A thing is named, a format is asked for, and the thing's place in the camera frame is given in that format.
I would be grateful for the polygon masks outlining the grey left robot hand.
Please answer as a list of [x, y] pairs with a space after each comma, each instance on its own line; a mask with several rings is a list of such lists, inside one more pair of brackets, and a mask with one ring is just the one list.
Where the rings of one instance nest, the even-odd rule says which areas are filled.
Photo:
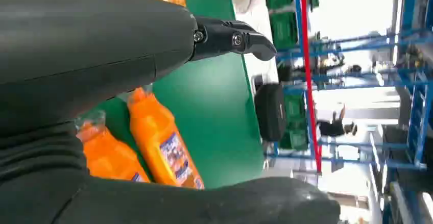
[[298, 179], [210, 190], [90, 175], [74, 119], [189, 61], [272, 42], [163, 0], [1, 0], [1, 223], [338, 223]]

